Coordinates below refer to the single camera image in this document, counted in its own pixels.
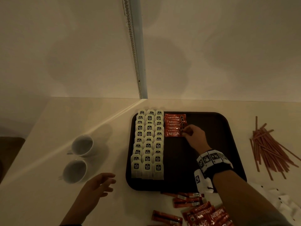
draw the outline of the white wall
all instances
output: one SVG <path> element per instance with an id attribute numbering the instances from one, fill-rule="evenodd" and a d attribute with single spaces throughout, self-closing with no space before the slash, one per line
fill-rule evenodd
<path id="1" fill-rule="evenodd" d="M 0 136 L 50 96 L 139 98 L 122 0 L 0 0 Z"/>
<path id="2" fill-rule="evenodd" d="M 301 102 L 300 6 L 141 0 L 148 98 Z"/>

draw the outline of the wrist band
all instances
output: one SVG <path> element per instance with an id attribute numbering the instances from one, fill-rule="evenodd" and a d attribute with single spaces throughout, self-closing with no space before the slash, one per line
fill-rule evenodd
<path id="1" fill-rule="evenodd" d="M 201 154 L 197 162 L 205 177 L 213 179 L 216 173 L 232 170 L 232 163 L 227 159 L 227 157 L 216 150 L 209 150 Z"/>

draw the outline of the white cup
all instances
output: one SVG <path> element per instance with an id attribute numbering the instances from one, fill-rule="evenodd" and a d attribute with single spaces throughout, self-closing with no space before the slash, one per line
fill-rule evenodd
<path id="1" fill-rule="evenodd" d="M 96 153 L 96 147 L 94 141 L 89 135 L 81 135 L 77 137 L 72 145 L 71 151 L 68 153 L 73 153 L 77 156 L 91 156 Z"/>
<path id="2" fill-rule="evenodd" d="M 62 178 L 68 184 L 74 184 L 84 181 L 89 177 L 88 171 L 90 171 L 89 164 L 82 159 L 75 159 L 69 162 L 63 170 Z"/>

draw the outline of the hand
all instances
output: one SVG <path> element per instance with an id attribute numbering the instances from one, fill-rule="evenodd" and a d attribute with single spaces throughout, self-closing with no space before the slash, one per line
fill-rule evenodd
<path id="1" fill-rule="evenodd" d="M 200 155 L 212 149 L 207 143 L 205 132 L 193 124 L 183 129 L 182 136 L 187 139 L 190 146 Z"/>
<path id="2" fill-rule="evenodd" d="M 106 192 L 113 191 L 113 188 L 109 187 L 116 183 L 113 177 L 115 175 L 112 173 L 101 173 L 87 181 L 60 225 L 82 224 L 96 207 L 99 198 L 107 196 Z"/>

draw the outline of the right hand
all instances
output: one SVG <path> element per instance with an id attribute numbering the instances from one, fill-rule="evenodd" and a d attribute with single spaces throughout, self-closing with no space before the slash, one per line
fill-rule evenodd
<path id="1" fill-rule="evenodd" d="M 200 155 L 212 149 L 207 143 L 205 132 L 193 124 L 183 129 L 182 136 L 187 139 L 190 146 Z"/>

